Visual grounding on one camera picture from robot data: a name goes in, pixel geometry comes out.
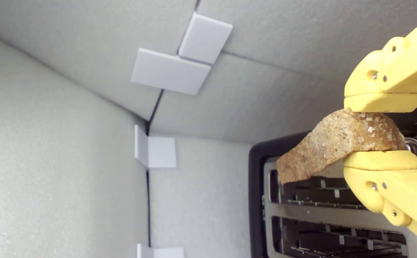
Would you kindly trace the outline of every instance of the white block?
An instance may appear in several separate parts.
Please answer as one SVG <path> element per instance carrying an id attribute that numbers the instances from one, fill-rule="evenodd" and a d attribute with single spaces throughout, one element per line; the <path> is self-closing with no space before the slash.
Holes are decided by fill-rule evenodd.
<path id="1" fill-rule="evenodd" d="M 149 248 L 137 244 L 137 258 L 184 258 L 183 248 Z"/>
<path id="2" fill-rule="evenodd" d="M 176 168 L 175 139 L 148 137 L 148 168 Z"/>
<path id="3" fill-rule="evenodd" d="M 213 64 L 232 28 L 229 23 L 194 13 L 178 53 L 181 57 Z"/>
<path id="4" fill-rule="evenodd" d="M 131 81 L 196 95 L 208 72 L 209 65 L 140 48 Z"/>
<path id="5" fill-rule="evenodd" d="M 183 248 L 155 249 L 154 258 L 184 258 L 184 250 Z"/>
<path id="6" fill-rule="evenodd" d="M 135 124 L 135 158 L 148 168 L 148 136 Z"/>
<path id="7" fill-rule="evenodd" d="M 137 258 L 154 258 L 154 250 L 143 244 L 137 244 Z"/>
<path id="8" fill-rule="evenodd" d="M 175 139 L 148 137 L 135 125 L 135 158 L 147 168 L 176 168 Z"/>

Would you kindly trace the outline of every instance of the slice of bread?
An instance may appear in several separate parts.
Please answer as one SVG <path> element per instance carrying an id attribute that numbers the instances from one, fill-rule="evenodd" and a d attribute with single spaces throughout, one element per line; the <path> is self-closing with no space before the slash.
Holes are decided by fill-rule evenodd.
<path id="1" fill-rule="evenodd" d="M 352 152 L 405 150 L 404 136 L 383 113 L 337 110 L 277 160 L 281 183 L 306 180 Z"/>

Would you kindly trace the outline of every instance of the toaster slot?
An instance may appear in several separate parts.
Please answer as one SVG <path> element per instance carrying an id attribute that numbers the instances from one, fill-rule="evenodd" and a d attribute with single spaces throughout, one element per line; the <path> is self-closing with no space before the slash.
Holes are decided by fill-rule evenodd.
<path id="1" fill-rule="evenodd" d="M 398 232 L 317 224 L 294 219 L 275 220 L 274 249 L 291 257 L 407 257 L 405 237 Z"/>

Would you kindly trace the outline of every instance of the white foam wall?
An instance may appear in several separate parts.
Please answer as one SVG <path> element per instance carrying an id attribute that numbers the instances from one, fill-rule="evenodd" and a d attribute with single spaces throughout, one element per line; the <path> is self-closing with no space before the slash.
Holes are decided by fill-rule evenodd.
<path id="1" fill-rule="evenodd" d="M 0 42 L 0 257 L 135 257 L 148 242 L 136 123 Z"/>

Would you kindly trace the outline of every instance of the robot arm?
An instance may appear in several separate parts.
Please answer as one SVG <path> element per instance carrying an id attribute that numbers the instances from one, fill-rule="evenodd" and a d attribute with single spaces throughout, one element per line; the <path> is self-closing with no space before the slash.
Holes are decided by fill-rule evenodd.
<path id="1" fill-rule="evenodd" d="M 411 112 L 417 107 L 417 28 L 368 54 L 345 86 L 345 108 L 355 112 Z M 417 157 L 406 150 L 356 152 L 344 177 L 373 212 L 417 235 Z"/>

